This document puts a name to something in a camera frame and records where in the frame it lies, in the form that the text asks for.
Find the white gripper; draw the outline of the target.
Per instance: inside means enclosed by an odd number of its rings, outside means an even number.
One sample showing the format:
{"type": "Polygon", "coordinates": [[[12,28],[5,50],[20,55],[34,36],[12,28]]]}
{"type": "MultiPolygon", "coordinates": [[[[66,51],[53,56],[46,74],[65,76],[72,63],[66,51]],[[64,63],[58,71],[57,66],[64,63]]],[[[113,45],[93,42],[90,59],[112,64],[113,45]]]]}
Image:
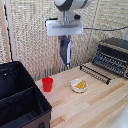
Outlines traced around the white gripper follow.
{"type": "MultiPolygon", "coordinates": [[[[65,36],[77,35],[83,32],[83,23],[80,20],[75,20],[69,24],[61,24],[58,20],[46,21],[47,35],[48,36],[65,36]]],[[[60,46],[62,47],[64,38],[60,38],[60,46]]],[[[71,36],[68,36],[68,45],[71,47],[71,36]]]]}

